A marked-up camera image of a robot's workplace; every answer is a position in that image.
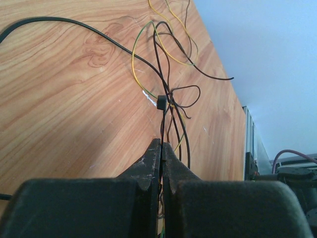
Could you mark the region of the black zip tie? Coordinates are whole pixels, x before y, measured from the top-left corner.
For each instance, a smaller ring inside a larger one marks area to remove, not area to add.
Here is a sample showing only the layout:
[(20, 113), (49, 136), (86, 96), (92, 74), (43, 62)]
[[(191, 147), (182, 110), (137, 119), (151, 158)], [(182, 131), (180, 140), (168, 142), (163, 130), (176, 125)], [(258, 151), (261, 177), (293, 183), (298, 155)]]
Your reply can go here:
[(165, 95), (158, 95), (158, 99), (157, 99), (157, 109), (162, 111), (162, 120), (161, 120), (161, 126), (160, 126), (160, 134), (161, 134), (161, 140), (160, 140), (160, 159), (162, 159), (162, 154), (163, 154), (163, 139), (164, 139), (164, 126), (165, 126), (166, 103), (167, 103), (167, 97), (166, 97)]

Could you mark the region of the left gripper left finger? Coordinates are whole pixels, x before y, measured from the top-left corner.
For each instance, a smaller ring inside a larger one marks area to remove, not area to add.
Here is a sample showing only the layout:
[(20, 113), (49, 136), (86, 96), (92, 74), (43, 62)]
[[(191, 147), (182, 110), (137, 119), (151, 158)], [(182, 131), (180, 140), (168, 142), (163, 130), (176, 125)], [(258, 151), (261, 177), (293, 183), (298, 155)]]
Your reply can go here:
[(155, 238), (161, 144), (115, 178), (30, 179), (10, 199), (3, 238)]

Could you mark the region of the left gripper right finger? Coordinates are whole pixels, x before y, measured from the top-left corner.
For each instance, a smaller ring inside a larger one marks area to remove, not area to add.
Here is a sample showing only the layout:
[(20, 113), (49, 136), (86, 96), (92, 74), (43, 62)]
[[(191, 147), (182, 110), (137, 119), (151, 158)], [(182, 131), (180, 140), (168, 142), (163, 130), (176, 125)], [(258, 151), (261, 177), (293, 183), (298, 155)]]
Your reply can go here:
[(162, 153), (167, 238), (311, 238), (298, 198), (279, 181), (205, 181), (165, 143)]

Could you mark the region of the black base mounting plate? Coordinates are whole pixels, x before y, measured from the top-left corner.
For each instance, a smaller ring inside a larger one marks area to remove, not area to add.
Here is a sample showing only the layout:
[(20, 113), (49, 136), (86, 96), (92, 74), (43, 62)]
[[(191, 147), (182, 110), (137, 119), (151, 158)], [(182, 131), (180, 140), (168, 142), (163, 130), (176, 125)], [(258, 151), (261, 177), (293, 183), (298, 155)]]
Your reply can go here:
[(258, 166), (253, 159), (252, 153), (247, 152), (245, 157), (245, 180), (253, 180), (259, 175)]

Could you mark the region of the aluminium front rail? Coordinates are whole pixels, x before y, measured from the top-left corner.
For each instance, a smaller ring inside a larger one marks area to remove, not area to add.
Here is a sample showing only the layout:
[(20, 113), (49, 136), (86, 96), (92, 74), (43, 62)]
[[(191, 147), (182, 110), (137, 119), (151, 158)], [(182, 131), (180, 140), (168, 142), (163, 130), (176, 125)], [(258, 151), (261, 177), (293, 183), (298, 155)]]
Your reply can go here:
[(264, 148), (264, 144), (262, 142), (262, 138), (258, 129), (253, 121), (253, 118), (250, 114), (250, 111), (247, 106), (242, 107), (245, 116), (246, 116), (246, 123), (245, 123), (245, 153), (250, 152), (255, 160), (262, 161), (268, 160), (269, 157), (267, 155), (266, 149)]

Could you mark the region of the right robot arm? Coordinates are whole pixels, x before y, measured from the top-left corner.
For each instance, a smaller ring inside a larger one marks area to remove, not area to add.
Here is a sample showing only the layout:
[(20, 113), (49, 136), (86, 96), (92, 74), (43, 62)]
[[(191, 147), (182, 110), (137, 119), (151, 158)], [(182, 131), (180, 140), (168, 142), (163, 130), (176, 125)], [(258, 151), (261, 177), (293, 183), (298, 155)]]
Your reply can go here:
[(280, 181), (288, 185), (306, 215), (309, 225), (317, 227), (317, 171), (310, 168), (281, 167), (274, 174), (256, 175), (254, 180)]

